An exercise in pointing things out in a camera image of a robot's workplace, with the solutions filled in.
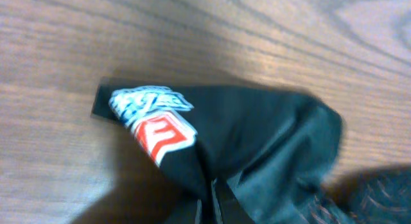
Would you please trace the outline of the black jersey with orange lines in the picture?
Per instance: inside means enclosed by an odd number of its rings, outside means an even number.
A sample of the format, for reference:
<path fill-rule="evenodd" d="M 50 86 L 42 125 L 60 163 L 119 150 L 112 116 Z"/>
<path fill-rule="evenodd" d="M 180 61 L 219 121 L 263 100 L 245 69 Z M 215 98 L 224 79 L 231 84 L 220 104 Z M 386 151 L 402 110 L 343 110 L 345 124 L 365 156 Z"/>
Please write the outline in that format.
<path fill-rule="evenodd" d="M 342 118 L 309 94 L 104 82 L 92 113 L 183 188 L 168 223 L 410 222 L 410 168 L 362 178 L 343 205 L 328 198 Z"/>

